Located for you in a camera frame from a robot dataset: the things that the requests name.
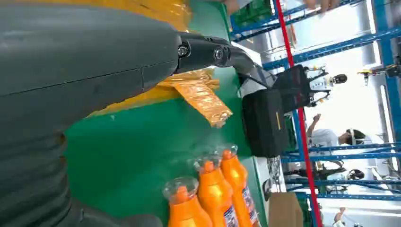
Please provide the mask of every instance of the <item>green mat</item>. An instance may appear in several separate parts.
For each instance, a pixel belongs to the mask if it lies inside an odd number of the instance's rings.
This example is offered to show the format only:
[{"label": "green mat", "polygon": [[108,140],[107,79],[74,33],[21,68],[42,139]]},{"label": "green mat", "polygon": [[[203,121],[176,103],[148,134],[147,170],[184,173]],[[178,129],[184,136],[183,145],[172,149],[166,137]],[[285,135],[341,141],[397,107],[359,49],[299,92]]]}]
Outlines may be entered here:
[{"label": "green mat", "polygon": [[[192,2],[190,29],[228,39],[225,7],[220,3]],[[233,68],[216,69],[217,95],[234,112],[222,129],[213,129],[183,99],[84,119],[67,132],[67,160],[71,193],[81,201],[114,216],[153,213],[167,225],[168,203],[164,184],[196,173],[191,159],[201,147],[236,143],[246,166],[248,184],[260,220],[266,218],[251,152],[241,121],[238,78]]]}]

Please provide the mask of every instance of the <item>red vertical bar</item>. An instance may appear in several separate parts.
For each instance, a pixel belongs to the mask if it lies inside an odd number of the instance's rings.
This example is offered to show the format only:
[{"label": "red vertical bar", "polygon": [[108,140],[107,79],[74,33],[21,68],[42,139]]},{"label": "red vertical bar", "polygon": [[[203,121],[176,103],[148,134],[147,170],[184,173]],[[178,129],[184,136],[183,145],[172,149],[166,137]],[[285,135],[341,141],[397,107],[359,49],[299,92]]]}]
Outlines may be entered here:
[{"label": "red vertical bar", "polygon": [[[278,16],[279,16],[281,31],[283,32],[283,37],[284,37],[284,44],[285,44],[285,47],[287,50],[288,63],[291,68],[291,67],[294,67],[294,58],[292,56],[291,47],[290,47],[289,40],[288,40],[286,23],[284,21],[283,11],[281,10],[280,0],[276,0],[276,3],[277,3],[277,11],[278,11]],[[306,141],[306,130],[305,130],[304,109],[303,108],[298,108],[298,118],[299,118],[299,128],[301,131],[302,146],[303,146],[303,150],[304,150],[306,173],[308,175],[308,182],[309,182],[309,186],[311,189],[311,198],[312,198],[311,200],[312,200],[312,205],[314,208],[314,215],[316,217],[317,227],[322,227],[322,220],[320,218],[319,207],[317,204],[317,197],[316,197],[316,193],[314,191],[315,186],[314,186],[314,177],[312,174],[312,163],[309,158],[308,143]]]}]

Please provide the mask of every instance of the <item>orange bottle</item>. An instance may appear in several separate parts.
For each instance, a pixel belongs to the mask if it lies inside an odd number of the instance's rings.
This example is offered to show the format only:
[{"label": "orange bottle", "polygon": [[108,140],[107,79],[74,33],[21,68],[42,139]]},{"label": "orange bottle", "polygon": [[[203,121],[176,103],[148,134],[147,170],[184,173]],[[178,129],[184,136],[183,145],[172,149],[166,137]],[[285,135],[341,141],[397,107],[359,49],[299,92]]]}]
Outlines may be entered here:
[{"label": "orange bottle", "polygon": [[199,172],[198,197],[213,227],[238,227],[232,201],[233,189],[224,179],[218,156],[200,158],[195,166]]},{"label": "orange bottle", "polygon": [[168,227],[213,227],[199,204],[197,189],[198,181],[193,177],[179,177],[166,183],[163,194],[170,201]]},{"label": "orange bottle", "polygon": [[259,227],[258,214],[255,204],[246,186],[248,172],[239,161],[236,151],[236,145],[223,150],[223,160],[221,169],[225,179],[233,187],[233,204],[237,213],[240,227]]}]

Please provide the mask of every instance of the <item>black case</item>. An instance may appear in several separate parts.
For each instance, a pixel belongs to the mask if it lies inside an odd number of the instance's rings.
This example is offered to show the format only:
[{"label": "black case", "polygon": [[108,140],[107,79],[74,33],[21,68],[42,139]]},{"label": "black case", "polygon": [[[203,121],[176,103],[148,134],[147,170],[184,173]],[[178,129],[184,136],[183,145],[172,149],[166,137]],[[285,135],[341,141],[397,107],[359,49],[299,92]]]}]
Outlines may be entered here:
[{"label": "black case", "polygon": [[276,76],[277,80],[272,88],[280,90],[285,113],[311,103],[311,89],[302,65],[296,65]]},{"label": "black case", "polygon": [[288,145],[281,96],[278,90],[259,90],[243,100],[244,131],[252,154],[276,157]]}]

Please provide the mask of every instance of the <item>bottle cap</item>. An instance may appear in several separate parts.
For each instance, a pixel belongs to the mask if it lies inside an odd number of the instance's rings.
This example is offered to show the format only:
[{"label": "bottle cap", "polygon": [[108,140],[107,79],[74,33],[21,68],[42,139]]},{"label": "bottle cap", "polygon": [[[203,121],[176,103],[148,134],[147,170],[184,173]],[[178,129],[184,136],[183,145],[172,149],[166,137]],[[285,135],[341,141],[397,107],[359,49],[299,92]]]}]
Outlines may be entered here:
[{"label": "bottle cap", "polygon": [[172,204],[183,203],[196,195],[198,185],[198,181],[193,177],[178,177],[165,184],[163,195]]},{"label": "bottle cap", "polygon": [[223,160],[229,160],[233,157],[234,155],[231,153],[229,149],[223,150]]},{"label": "bottle cap", "polygon": [[223,160],[230,159],[237,155],[238,146],[232,143],[226,143],[217,147],[217,152],[222,156]]},{"label": "bottle cap", "polygon": [[216,154],[208,154],[197,158],[193,165],[200,174],[205,174],[219,168],[220,162],[220,156]]}]

